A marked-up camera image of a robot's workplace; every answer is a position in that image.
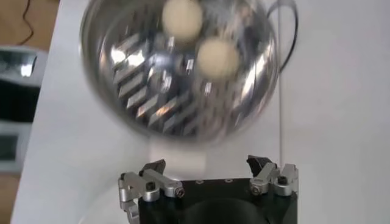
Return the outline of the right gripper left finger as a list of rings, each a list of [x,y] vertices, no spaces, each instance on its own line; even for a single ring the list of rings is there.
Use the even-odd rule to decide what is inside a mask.
[[[166,161],[160,159],[147,163],[138,172],[122,173],[118,178],[120,208],[126,213],[130,224],[140,223],[138,200],[158,201],[162,196],[183,198],[185,190],[181,181],[163,175]]]

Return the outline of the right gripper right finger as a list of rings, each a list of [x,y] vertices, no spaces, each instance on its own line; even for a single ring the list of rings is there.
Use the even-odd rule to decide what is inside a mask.
[[[253,195],[263,195],[272,191],[275,195],[289,197],[299,193],[299,170],[294,164],[279,168],[267,157],[249,155],[248,163],[253,177],[249,180]]]

